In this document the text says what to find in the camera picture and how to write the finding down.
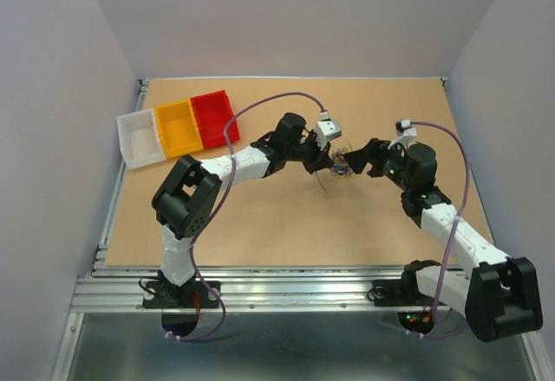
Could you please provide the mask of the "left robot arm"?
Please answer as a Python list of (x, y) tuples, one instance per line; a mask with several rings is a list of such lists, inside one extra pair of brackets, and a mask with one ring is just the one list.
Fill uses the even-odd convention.
[(147, 309), (188, 308), (202, 297), (191, 255), (200, 233), (210, 223), (232, 186), (263, 179), (289, 161), (313, 174), (330, 169), (330, 144), (341, 133), (339, 124), (322, 112), (312, 130), (305, 119), (287, 113), (271, 132), (238, 152), (197, 160), (178, 159), (152, 200), (163, 236), (163, 260), (157, 276), (141, 285)]

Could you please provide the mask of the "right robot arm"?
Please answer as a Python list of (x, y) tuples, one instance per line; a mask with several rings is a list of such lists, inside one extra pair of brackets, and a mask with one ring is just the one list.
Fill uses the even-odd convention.
[(534, 332), (543, 325), (536, 268), (489, 243), (457, 212), (436, 186), (435, 151), (422, 143), (372, 139), (344, 159), (356, 174), (386, 177), (398, 186), (405, 214), (439, 241), (463, 274), (434, 260), (414, 260), (393, 281), (376, 280), (369, 296), (375, 305), (402, 307), (445, 305), (462, 315), (482, 342)]

